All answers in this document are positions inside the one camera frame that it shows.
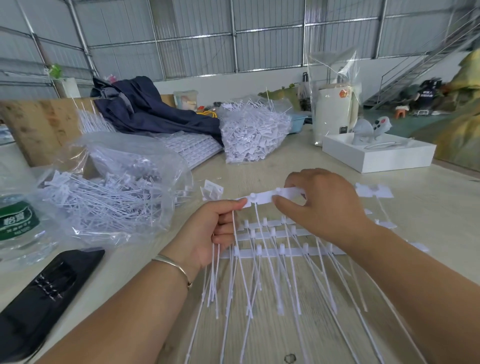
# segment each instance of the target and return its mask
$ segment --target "right hand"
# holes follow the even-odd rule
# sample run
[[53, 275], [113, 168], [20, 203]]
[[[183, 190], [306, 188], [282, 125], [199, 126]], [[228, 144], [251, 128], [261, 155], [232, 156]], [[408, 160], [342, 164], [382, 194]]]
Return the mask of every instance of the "right hand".
[[285, 187], [293, 186], [304, 189], [305, 205], [274, 196], [275, 206], [315, 236], [340, 249], [376, 226], [365, 215], [353, 186], [336, 173], [320, 168], [293, 172], [288, 175]]

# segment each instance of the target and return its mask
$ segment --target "white box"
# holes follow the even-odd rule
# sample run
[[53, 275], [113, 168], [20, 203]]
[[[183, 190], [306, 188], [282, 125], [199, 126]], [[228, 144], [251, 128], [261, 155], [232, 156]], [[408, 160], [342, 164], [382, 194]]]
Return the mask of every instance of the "white box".
[[[435, 144], [412, 140], [408, 147], [364, 149], [365, 146], [352, 145], [352, 140], [353, 133], [326, 135], [323, 137], [322, 149], [360, 173], [428, 167], [437, 147]], [[406, 138], [390, 134], [377, 138], [377, 142], [405, 140]]]

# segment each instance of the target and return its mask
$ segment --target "left hand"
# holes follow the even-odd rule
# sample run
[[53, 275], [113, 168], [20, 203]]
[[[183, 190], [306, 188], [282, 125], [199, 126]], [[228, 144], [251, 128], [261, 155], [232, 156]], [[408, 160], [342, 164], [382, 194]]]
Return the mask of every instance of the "left hand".
[[207, 202], [189, 217], [160, 253], [179, 264], [193, 281], [200, 269], [212, 262], [212, 243], [216, 245], [216, 256], [218, 249], [222, 252], [234, 242], [232, 211], [240, 210], [246, 203], [246, 198]]

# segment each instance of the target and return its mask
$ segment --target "forearm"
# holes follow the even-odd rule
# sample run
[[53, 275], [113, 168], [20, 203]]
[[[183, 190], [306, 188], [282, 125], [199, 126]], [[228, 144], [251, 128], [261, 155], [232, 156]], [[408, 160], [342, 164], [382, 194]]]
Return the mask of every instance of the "forearm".
[[480, 363], [480, 287], [382, 227], [346, 252], [375, 280], [439, 363]]
[[150, 262], [38, 363], [153, 363], [186, 296], [176, 267]]

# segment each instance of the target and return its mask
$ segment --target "green bottle label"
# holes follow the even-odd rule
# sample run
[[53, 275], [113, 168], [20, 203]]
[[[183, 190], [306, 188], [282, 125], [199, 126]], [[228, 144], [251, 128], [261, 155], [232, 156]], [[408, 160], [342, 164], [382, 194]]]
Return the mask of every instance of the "green bottle label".
[[0, 208], [0, 241], [25, 234], [40, 223], [25, 201]]

